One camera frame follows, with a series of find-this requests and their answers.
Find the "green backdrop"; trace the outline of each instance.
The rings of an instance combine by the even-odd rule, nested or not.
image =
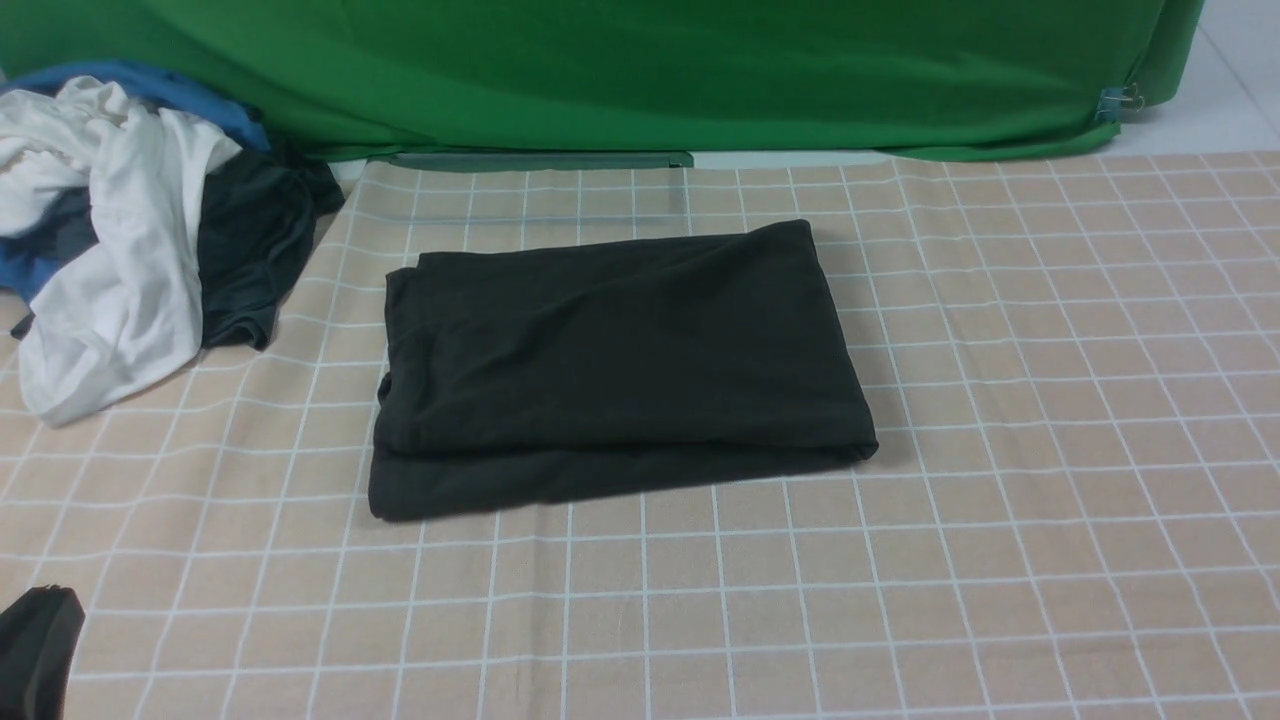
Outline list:
[[[129,58],[330,158],[394,150],[1085,151],[1203,0],[3,0],[10,76]]]

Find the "black object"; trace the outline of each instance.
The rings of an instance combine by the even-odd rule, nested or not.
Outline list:
[[[369,505],[420,520],[800,474],[878,448],[809,223],[387,278]]]
[[[76,593],[56,585],[32,588],[0,612],[0,720],[63,716],[83,624]]]
[[[316,220],[342,204],[329,165],[289,146],[241,150],[205,178],[196,241],[204,347],[270,345],[279,304],[311,256]],[[97,243],[88,188],[67,191],[54,208],[23,242],[65,264]],[[31,319],[9,334],[26,337]]]

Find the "pile of clothes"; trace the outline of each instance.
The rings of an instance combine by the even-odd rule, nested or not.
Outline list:
[[[27,406],[50,425],[170,375],[201,347],[270,342],[342,191],[250,108],[131,61],[0,86],[0,287]]]

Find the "fabric fold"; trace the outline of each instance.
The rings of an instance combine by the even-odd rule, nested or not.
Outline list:
[[[369,500],[411,520],[799,474],[877,448],[809,224],[388,277]]]

